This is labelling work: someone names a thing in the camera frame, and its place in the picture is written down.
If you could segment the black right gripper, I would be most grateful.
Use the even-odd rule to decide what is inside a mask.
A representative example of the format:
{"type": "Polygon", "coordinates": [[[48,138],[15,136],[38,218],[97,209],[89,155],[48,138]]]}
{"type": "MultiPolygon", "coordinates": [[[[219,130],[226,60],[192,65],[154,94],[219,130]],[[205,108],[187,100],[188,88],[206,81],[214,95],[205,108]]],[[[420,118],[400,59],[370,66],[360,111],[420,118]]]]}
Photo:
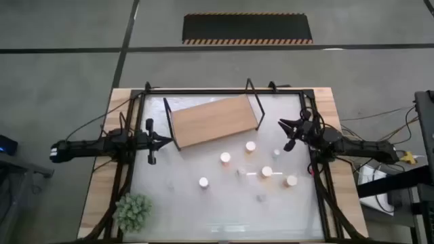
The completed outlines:
{"type": "Polygon", "coordinates": [[[317,125],[310,121],[312,113],[309,110],[301,110],[300,118],[296,121],[280,119],[278,124],[285,132],[289,141],[283,147],[284,151],[290,152],[296,145],[296,140],[311,142],[317,133],[317,125]]]}

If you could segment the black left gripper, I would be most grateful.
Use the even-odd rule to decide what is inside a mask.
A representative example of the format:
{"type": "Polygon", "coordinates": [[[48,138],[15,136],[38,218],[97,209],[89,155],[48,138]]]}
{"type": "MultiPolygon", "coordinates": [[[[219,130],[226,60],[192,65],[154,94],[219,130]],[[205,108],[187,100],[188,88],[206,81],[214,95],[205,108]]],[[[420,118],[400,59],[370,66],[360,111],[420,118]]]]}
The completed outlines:
{"type": "MultiPolygon", "coordinates": [[[[145,122],[145,129],[147,130],[147,139],[146,139],[146,147],[149,150],[148,155],[148,163],[150,165],[156,164],[156,158],[154,156],[155,152],[155,139],[154,139],[154,129],[153,129],[154,121],[153,119],[147,119],[145,122]]],[[[165,137],[160,136],[159,134],[156,134],[156,150],[159,150],[160,148],[164,147],[166,144],[169,144],[172,142],[171,137],[165,137]]]]}

